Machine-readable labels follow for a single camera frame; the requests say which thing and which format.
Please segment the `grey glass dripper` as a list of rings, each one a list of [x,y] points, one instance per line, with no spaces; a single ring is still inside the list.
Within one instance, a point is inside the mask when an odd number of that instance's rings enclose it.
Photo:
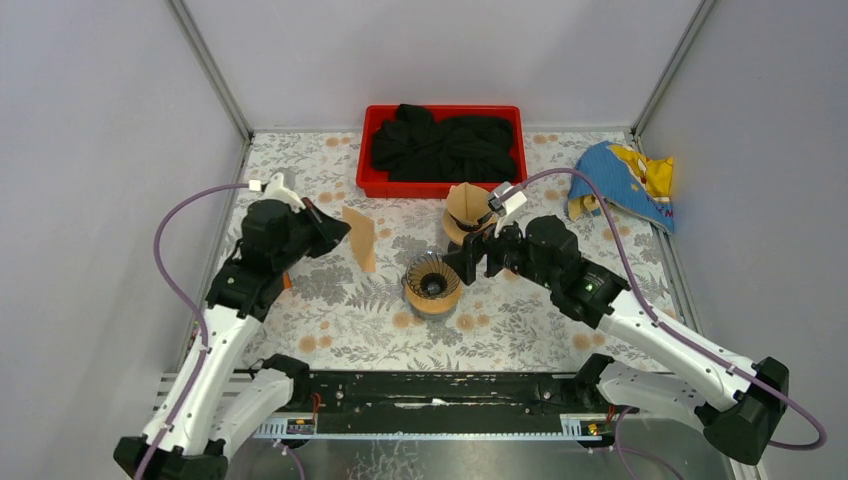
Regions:
[[[456,272],[443,260],[443,254],[427,250],[414,257],[408,264],[404,283],[420,298],[442,299],[460,287]]]

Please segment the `wooden ring holder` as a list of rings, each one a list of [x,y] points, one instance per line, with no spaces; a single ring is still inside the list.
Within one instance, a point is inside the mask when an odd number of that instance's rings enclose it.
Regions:
[[[462,292],[462,285],[458,285],[444,296],[425,298],[422,294],[415,293],[409,285],[404,287],[404,294],[411,308],[417,315],[425,317],[450,315],[456,309]]]
[[[494,225],[496,223],[496,221],[497,221],[497,219],[493,218],[486,227],[484,227],[482,230],[480,230],[478,232],[483,231],[485,228],[487,228],[490,225]],[[454,220],[451,218],[451,215],[447,210],[445,210],[443,215],[442,215],[442,227],[443,227],[445,234],[448,236],[449,240],[452,243],[459,245],[459,246],[461,246],[463,244],[463,241],[464,241],[464,239],[467,235],[470,235],[472,233],[478,233],[478,232],[461,231],[456,226],[456,224],[454,223]]]

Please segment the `single brown paper filter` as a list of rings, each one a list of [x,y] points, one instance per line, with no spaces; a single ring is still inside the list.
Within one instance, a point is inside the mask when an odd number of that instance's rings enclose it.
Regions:
[[[491,211],[487,203],[488,194],[486,189],[467,182],[454,185],[446,197],[446,210],[459,219],[476,220]]]

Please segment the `clear glass carafe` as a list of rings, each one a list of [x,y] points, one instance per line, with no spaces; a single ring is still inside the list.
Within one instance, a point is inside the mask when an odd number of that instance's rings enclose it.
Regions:
[[[404,283],[404,297],[416,317],[426,321],[443,321],[457,308],[462,294],[459,284],[451,286],[444,279],[430,278],[424,283]]]

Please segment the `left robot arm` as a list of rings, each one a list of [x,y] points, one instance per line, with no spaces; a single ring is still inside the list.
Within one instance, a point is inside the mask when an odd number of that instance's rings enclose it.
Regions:
[[[304,257],[335,249],[351,227],[303,199],[252,203],[241,237],[214,277],[201,312],[200,333],[176,382],[138,436],[113,452],[134,479],[223,479],[230,459],[275,409],[296,411],[309,401],[307,364],[273,355],[223,414],[224,388],[243,350],[284,290],[285,274]]]

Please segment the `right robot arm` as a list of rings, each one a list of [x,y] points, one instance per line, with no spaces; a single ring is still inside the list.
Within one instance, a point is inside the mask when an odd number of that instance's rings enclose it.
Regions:
[[[627,342],[669,371],[649,373],[593,354],[573,386],[583,410],[597,412],[610,403],[657,413],[702,433],[739,463],[761,460],[786,411],[774,395],[788,391],[789,371],[781,362],[754,362],[643,306],[624,278],[582,255],[576,235],[555,216],[535,218],[525,228],[469,234],[444,257],[466,285],[475,281],[481,260],[486,276],[508,270],[546,288],[567,318]]]

